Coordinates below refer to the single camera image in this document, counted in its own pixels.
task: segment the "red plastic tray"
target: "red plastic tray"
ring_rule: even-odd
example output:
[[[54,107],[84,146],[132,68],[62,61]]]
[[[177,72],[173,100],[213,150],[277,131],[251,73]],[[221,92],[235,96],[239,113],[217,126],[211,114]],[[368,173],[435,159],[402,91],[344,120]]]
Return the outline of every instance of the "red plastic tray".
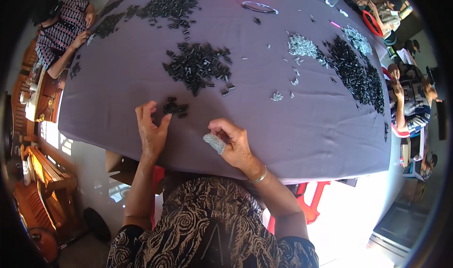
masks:
[[[365,22],[366,26],[368,27],[369,30],[371,30],[371,32],[377,36],[380,36],[380,37],[383,37],[384,34],[382,33],[382,30],[381,28],[379,27],[379,25],[377,24],[376,22],[376,19],[374,18],[374,16],[372,14],[370,14],[369,12],[367,11],[363,11],[363,21]],[[369,15],[371,17],[371,20],[373,21],[373,24],[374,26],[377,28],[377,31],[376,29],[374,29],[374,27],[370,24],[370,22],[368,21],[368,19],[366,18],[366,15]]]

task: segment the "hand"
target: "hand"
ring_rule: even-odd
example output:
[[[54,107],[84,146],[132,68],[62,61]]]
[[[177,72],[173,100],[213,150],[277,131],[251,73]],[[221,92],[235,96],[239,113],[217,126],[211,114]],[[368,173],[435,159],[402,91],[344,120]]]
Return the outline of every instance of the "hand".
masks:
[[[142,141],[142,155],[154,160],[157,159],[164,149],[165,141],[167,140],[168,125],[172,116],[171,114],[167,114],[162,118],[160,126],[157,127],[153,123],[154,119],[151,118],[151,114],[156,112],[156,106],[157,103],[155,101],[149,101],[135,109]]]
[[[96,19],[96,15],[93,13],[88,13],[86,16],[85,16],[85,21],[87,22],[87,28],[89,28],[94,20]]]
[[[396,64],[391,64],[388,69],[390,75],[391,75],[391,80],[399,80],[400,73],[399,73],[399,68],[398,65]]]
[[[359,6],[363,6],[366,4],[366,0],[356,0],[356,4]]]
[[[376,4],[371,2],[370,0],[368,1],[368,6],[370,7],[370,9],[373,11],[373,13],[375,14],[375,16],[378,16],[379,12],[377,11],[377,7],[376,7]]]
[[[222,158],[248,176],[250,168],[256,163],[257,159],[250,151],[247,131],[225,118],[212,120],[207,128],[211,130],[212,134],[226,142]]]
[[[398,98],[398,101],[404,102],[404,89],[398,80],[393,82],[393,92],[395,93],[396,98]]]
[[[70,47],[73,49],[79,48],[82,44],[84,44],[88,38],[90,38],[91,32],[89,30],[82,31],[77,35],[76,39],[71,43]]]

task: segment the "person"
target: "person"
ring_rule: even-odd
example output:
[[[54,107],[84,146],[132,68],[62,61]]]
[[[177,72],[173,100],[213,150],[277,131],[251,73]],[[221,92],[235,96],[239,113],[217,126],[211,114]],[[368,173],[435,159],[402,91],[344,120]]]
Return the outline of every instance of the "person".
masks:
[[[36,53],[52,78],[58,78],[76,50],[87,41],[94,23],[94,7],[82,0],[41,0],[32,13],[34,25],[40,25]]]
[[[384,39],[398,29],[400,25],[398,11],[403,5],[401,0],[357,0],[357,5],[370,7]]]
[[[431,158],[428,159],[428,150],[427,146],[424,151],[423,159],[416,161],[414,158],[411,159],[411,162],[403,171],[404,177],[417,178],[421,181],[426,181],[427,178],[432,174],[434,167],[437,165],[437,155],[431,152]]]
[[[403,61],[405,64],[411,64],[418,67],[417,63],[415,62],[416,52],[420,52],[420,44],[415,39],[407,40],[404,43],[404,48],[396,51],[401,61]]]
[[[152,169],[172,116],[164,116],[157,127],[151,117],[156,106],[150,101],[135,109],[142,155],[126,197],[123,227],[110,247],[108,267],[319,267],[296,198],[253,156],[247,131],[224,118],[212,120],[207,128],[226,140],[222,158],[252,181],[275,218],[275,235],[263,226],[256,198],[237,180],[187,173],[177,184],[167,171],[164,179],[174,188],[163,182],[162,217],[152,230]]]
[[[391,64],[388,71],[392,77],[388,82],[392,123],[399,132],[419,132],[429,121],[432,101],[442,102],[441,94],[414,65],[399,62]]]
[[[431,152],[431,159],[428,160],[429,161],[428,163],[426,162],[427,158],[428,158],[428,150],[429,150],[429,147],[426,147],[426,150],[425,150],[425,153],[424,153],[424,156],[422,159],[421,167],[420,167],[421,168],[420,175],[422,176],[422,178],[424,180],[426,180],[431,175],[434,167],[436,167],[436,165],[437,165],[437,155],[433,154],[432,152]]]

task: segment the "brown swirl pattern shirt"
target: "brown swirl pattern shirt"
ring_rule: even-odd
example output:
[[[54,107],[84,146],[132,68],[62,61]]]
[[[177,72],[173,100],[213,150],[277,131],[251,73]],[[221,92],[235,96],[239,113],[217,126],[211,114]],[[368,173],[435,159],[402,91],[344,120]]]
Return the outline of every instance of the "brown swirl pattern shirt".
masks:
[[[234,181],[197,178],[170,193],[153,231],[135,225],[121,228],[107,266],[319,267],[309,240],[277,240],[261,220],[256,200]]]

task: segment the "red plastic chair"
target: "red plastic chair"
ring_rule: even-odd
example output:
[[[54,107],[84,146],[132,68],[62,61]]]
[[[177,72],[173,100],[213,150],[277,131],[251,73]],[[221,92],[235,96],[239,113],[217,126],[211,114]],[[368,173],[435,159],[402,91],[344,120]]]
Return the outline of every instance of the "red plastic chair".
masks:
[[[389,77],[390,80],[392,80],[392,76],[390,75],[389,71],[385,67],[382,67],[382,72]]]
[[[165,169],[159,166],[154,166],[153,168],[153,188],[151,189],[153,192],[153,198],[155,199],[156,197],[156,192],[157,192],[157,185],[158,183],[164,178],[165,175]],[[151,214],[150,214],[150,220],[151,224],[153,225],[153,230],[156,227],[156,221],[154,220],[154,212],[155,212],[155,202],[151,204]]]
[[[314,221],[317,220],[319,217],[319,212],[318,212],[318,204],[321,199],[321,195],[323,194],[324,186],[330,185],[330,181],[319,181],[318,185],[316,186],[316,190],[314,192],[313,200],[308,206],[305,203],[305,200],[303,199],[303,194],[305,192],[305,189],[307,188],[306,183],[302,183],[299,185],[299,188],[297,189],[296,195],[301,195],[297,198],[297,202],[299,203],[300,208],[302,211],[305,213],[305,217],[307,218],[307,225],[313,224]],[[275,234],[275,218],[270,216],[269,218],[269,224],[267,225],[267,230],[270,231],[273,235]]]

